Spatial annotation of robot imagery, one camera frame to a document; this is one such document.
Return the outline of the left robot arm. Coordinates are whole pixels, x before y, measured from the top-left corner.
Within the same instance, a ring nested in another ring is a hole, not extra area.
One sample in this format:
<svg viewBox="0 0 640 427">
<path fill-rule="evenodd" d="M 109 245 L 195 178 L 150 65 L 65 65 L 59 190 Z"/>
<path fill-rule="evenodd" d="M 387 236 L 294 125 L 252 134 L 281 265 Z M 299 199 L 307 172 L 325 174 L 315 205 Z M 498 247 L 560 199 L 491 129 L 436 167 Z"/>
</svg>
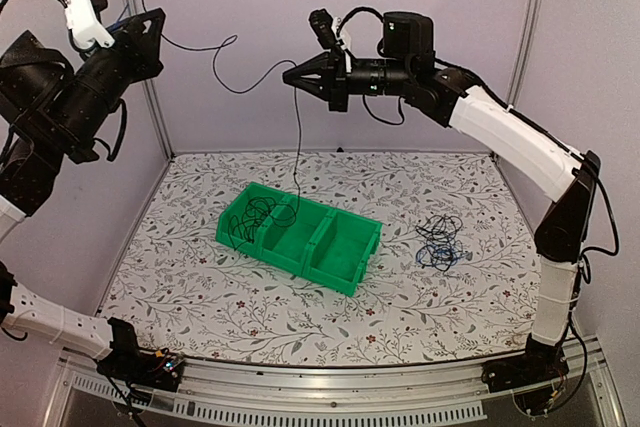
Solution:
<svg viewBox="0 0 640 427">
<path fill-rule="evenodd" d="M 10 0 L 2 0 L 3 5 Z M 97 18 L 92 0 L 56 0 L 77 49 L 79 69 L 24 31 L 1 57 L 1 116 L 8 123 L 1 153 L 1 234 L 7 236 L 50 197 L 62 162 L 94 162 L 96 136 L 107 117 L 125 111 L 132 84 L 157 77 L 165 12 L 129 17 L 114 29 Z M 34 294 L 1 270 L 1 326 L 37 333 L 111 366 L 128 381 L 148 373 L 133 326 L 90 317 Z"/>
</svg>

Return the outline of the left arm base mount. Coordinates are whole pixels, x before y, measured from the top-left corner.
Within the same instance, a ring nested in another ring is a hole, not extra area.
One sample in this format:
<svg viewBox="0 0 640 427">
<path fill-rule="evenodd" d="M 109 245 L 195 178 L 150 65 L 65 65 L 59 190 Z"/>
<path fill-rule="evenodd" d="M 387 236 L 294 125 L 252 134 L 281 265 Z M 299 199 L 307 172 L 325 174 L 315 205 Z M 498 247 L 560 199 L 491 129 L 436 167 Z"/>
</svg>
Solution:
<svg viewBox="0 0 640 427">
<path fill-rule="evenodd" d="M 115 349 L 97 362 L 97 372 L 127 385 L 176 392 L 185 364 L 182 354 L 164 348 L 153 352 Z"/>
</svg>

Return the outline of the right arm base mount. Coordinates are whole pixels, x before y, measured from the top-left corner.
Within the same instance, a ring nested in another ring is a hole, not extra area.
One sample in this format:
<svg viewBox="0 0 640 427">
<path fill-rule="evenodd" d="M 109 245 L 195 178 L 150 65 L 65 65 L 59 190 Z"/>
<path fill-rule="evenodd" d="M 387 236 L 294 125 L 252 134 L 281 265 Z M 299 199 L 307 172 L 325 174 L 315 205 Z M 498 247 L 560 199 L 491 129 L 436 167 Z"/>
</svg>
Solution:
<svg viewBox="0 0 640 427">
<path fill-rule="evenodd" d="M 561 347 L 528 339 L 523 354 L 484 363 L 481 380 L 491 393 L 524 388 L 514 403 L 534 417 L 551 411 L 565 390 L 568 373 Z"/>
</svg>

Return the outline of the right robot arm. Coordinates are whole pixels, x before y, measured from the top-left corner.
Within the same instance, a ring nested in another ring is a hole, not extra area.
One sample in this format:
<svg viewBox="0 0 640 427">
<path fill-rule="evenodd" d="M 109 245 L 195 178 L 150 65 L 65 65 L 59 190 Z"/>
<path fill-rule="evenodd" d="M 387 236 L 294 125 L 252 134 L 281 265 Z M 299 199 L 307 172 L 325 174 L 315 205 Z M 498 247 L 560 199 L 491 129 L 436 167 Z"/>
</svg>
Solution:
<svg viewBox="0 0 640 427">
<path fill-rule="evenodd" d="M 444 128 L 482 143 L 532 180 L 551 205 L 534 233 L 541 261 L 536 317 L 517 374 L 537 383 L 561 358 L 581 283 L 591 279 L 585 246 L 597 195 L 606 190 L 601 161 L 558 140 L 501 100 L 471 70 L 437 58 L 434 22 L 414 12 L 376 16 L 382 37 L 375 58 L 353 54 L 343 30 L 358 13 L 337 19 L 324 9 L 309 15 L 322 51 L 286 70 L 285 84 L 345 112 L 352 96 L 394 96 Z"/>
</svg>

